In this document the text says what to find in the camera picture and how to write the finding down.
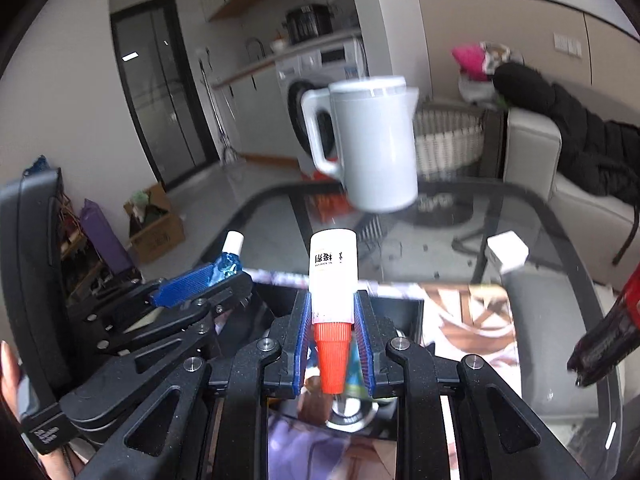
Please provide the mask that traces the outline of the person's left hand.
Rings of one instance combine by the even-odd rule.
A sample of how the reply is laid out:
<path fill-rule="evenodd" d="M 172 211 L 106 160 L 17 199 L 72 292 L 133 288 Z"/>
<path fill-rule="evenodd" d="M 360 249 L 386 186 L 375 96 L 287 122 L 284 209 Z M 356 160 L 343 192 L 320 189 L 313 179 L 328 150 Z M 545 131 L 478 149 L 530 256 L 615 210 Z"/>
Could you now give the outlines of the person's left hand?
<path fill-rule="evenodd" d="M 5 340 L 1 341 L 1 374 L 3 400 L 6 401 L 13 418 L 18 419 L 17 391 L 21 370 Z M 84 463 L 68 448 L 58 448 L 46 455 L 36 453 L 35 458 L 48 479 L 75 479 L 78 472 L 84 468 Z"/>

